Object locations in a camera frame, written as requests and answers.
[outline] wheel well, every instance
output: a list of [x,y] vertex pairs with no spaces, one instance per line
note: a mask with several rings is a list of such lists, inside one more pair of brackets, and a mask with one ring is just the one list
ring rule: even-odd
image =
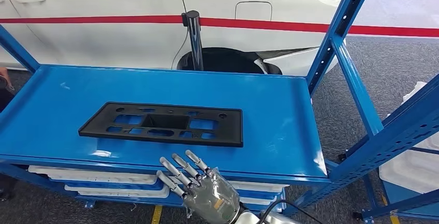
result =
[[[260,57],[255,52],[242,52],[230,48],[209,47],[202,49],[205,71],[241,72],[263,74],[254,61]],[[177,64],[178,70],[193,70],[192,52],[184,54]]]

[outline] robot finger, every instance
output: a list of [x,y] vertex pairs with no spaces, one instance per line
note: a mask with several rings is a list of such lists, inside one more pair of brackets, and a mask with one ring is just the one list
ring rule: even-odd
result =
[[198,166],[198,168],[204,171],[207,175],[211,172],[211,169],[193,152],[191,152],[190,150],[186,150],[185,154],[190,160],[192,160]]
[[172,158],[181,166],[183,167],[183,169],[185,171],[187,171],[189,173],[189,175],[191,175],[193,178],[195,178],[196,180],[200,180],[201,179],[201,175],[200,173],[198,173],[197,170],[195,170],[188,162],[186,162],[184,159],[182,159],[180,156],[178,156],[177,154],[172,154]]
[[163,174],[162,171],[157,171],[157,176],[158,178],[160,178],[160,180],[162,180],[162,182],[164,184],[166,184],[169,189],[176,193],[179,197],[185,199],[187,197],[187,193],[180,188],[174,181],[172,181],[168,176],[166,176],[165,174]]
[[186,186],[188,189],[193,188],[194,183],[189,178],[187,178],[187,176],[181,173],[181,171],[177,170],[177,168],[173,164],[171,164],[171,162],[169,162],[165,157],[160,158],[160,163],[162,163],[163,166],[166,167],[166,169],[168,169],[168,171],[174,174],[175,177],[179,181],[181,181],[184,186]]

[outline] white car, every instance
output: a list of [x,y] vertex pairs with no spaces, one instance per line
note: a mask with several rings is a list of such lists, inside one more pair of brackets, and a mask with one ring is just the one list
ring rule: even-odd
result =
[[[0,0],[0,19],[178,16],[329,24],[340,0]],[[190,69],[191,46],[181,23],[3,24],[40,63]],[[306,75],[325,35],[202,26],[205,70]],[[0,51],[0,66],[20,65]]]

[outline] robotic hand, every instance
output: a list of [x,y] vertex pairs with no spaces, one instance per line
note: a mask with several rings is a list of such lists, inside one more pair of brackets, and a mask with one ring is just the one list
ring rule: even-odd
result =
[[[209,168],[189,150],[186,151],[186,156],[201,169],[203,174],[198,173],[188,162],[174,153],[172,158],[175,162],[193,178],[186,177],[165,157],[160,158],[160,163],[175,176],[175,179],[166,176],[162,171],[157,171],[157,176],[172,192],[183,199],[183,204],[191,212],[196,212],[210,224],[261,223],[256,215],[240,204],[237,191],[220,175],[217,168]],[[183,184],[184,189],[178,186],[179,182]],[[278,213],[268,213],[264,223],[299,224]]]

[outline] red stripe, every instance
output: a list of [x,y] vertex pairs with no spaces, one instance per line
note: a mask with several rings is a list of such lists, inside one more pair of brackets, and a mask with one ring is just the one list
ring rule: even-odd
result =
[[[0,23],[26,24],[66,24],[66,23],[181,23],[181,16],[106,16],[106,17],[62,17],[62,18],[20,18],[0,19]],[[233,27],[250,29],[267,29],[282,31],[318,32],[325,33],[328,24],[253,21],[220,18],[200,18],[202,26]],[[390,27],[390,26],[352,26],[350,34],[389,35],[414,37],[439,37],[437,28]]]

